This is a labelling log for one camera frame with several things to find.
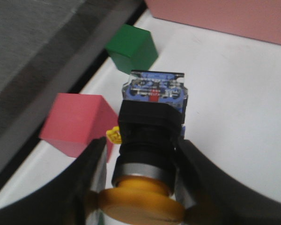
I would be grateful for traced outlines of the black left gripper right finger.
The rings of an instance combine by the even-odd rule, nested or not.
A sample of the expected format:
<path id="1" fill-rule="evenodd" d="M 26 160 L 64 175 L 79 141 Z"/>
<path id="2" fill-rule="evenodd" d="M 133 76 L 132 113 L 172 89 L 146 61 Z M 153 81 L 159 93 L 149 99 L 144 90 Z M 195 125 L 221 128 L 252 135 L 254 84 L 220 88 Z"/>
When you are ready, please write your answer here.
<path id="1" fill-rule="evenodd" d="M 179 139 L 177 165 L 185 187 L 186 225 L 281 225 L 281 203 L 217 167 L 189 140 Z"/>

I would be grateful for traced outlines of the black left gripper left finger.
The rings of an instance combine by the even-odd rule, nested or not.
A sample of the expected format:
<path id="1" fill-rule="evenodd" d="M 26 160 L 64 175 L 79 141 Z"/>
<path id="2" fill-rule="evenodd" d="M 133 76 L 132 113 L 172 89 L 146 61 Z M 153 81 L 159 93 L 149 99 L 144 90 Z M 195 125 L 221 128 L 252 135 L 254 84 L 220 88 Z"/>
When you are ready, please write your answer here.
<path id="1" fill-rule="evenodd" d="M 0 209 L 0 225 L 97 225 L 98 193 L 105 187 L 106 138 L 94 139 L 62 173 Z"/>

